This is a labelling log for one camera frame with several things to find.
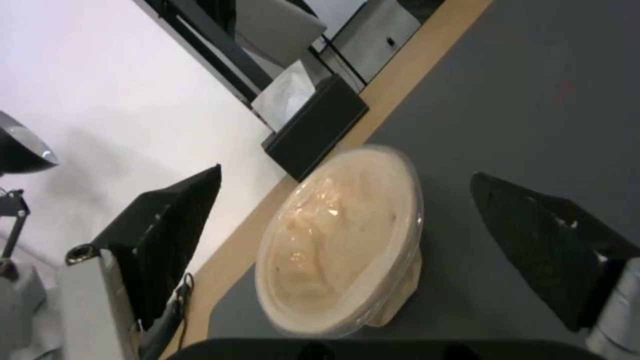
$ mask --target black tissue box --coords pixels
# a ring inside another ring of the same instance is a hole
[[[339,75],[331,75],[262,147],[291,177],[302,181],[367,111],[358,94]]]

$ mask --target desk lamp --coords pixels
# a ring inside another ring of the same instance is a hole
[[[0,111],[0,176],[46,170],[58,164],[58,158],[39,137],[20,122]],[[2,264],[11,258],[29,208],[22,198],[23,190],[0,193],[0,217],[15,217],[7,239]]]

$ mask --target black frame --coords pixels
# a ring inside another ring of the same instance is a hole
[[[158,17],[166,21],[184,38],[248,102],[253,101],[272,82],[273,79],[204,12],[195,0],[144,0],[144,2],[151,6]],[[219,49],[255,85],[258,92],[252,90],[185,23]]]

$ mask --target gray table mat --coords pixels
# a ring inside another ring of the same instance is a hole
[[[424,193],[419,290],[360,338],[580,343],[502,255],[469,192],[478,170],[573,199],[629,240],[640,225],[640,2],[495,1],[370,139],[405,152]],[[209,337],[274,338],[253,269]]]

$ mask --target cable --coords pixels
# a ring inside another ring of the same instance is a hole
[[[193,275],[190,272],[184,274],[182,278],[182,285],[176,290],[177,300],[180,304],[180,311],[182,313],[182,333],[180,334],[180,341],[178,342],[178,351],[182,350],[182,344],[184,343],[184,336],[187,333],[187,327],[189,326],[189,303],[191,302],[191,294],[193,293],[193,287],[195,281]]]

